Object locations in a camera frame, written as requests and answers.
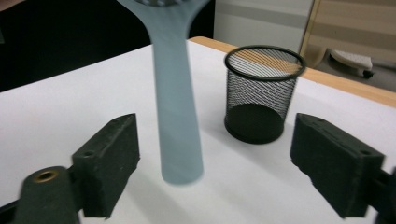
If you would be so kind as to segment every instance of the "pen holder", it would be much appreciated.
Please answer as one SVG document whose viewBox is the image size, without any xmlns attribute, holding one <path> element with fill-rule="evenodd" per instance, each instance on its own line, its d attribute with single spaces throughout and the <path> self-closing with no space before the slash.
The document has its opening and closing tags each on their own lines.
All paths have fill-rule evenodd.
<svg viewBox="0 0 396 224">
<path fill-rule="evenodd" d="M 228 68 L 224 124 L 250 144 L 275 141 L 282 133 L 297 76 L 305 70 L 295 52 L 271 46 L 246 46 L 225 57 Z"/>
</svg>

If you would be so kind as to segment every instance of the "white table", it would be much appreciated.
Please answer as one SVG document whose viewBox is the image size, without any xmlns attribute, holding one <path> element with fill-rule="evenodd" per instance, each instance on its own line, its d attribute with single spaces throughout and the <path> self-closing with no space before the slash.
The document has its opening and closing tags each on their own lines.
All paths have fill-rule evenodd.
<svg viewBox="0 0 396 224">
<path fill-rule="evenodd" d="M 0 94 L 0 205 L 17 200 L 34 171 L 71 165 L 71 155 L 115 117 L 136 113 L 141 161 L 106 223 L 356 223 L 341 219 L 290 162 L 297 112 L 328 120 L 396 165 L 396 109 L 300 78 L 285 132 L 249 145 L 225 130 L 224 52 L 189 42 L 205 175 L 184 187 L 161 178 L 151 47 Z M 83 223 L 104 223 L 82 218 Z"/>
</svg>

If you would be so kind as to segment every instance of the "wall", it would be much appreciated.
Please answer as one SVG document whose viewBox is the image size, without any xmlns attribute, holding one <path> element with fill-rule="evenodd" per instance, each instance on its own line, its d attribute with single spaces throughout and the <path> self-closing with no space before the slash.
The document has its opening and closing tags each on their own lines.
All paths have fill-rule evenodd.
<svg viewBox="0 0 396 224">
<path fill-rule="evenodd" d="M 217 0 L 214 38 L 299 51 L 313 0 Z"/>
</svg>

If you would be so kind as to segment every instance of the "mesh pen holder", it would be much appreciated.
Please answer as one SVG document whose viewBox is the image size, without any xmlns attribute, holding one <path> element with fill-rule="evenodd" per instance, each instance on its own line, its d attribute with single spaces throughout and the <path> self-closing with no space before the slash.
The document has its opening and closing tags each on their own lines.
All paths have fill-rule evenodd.
<svg viewBox="0 0 396 224">
<path fill-rule="evenodd" d="M 271 46 L 246 46 L 225 57 L 228 68 L 224 124 L 250 144 L 275 141 L 284 129 L 297 77 L 305 70 L 295 52 Z"/>
</svg>

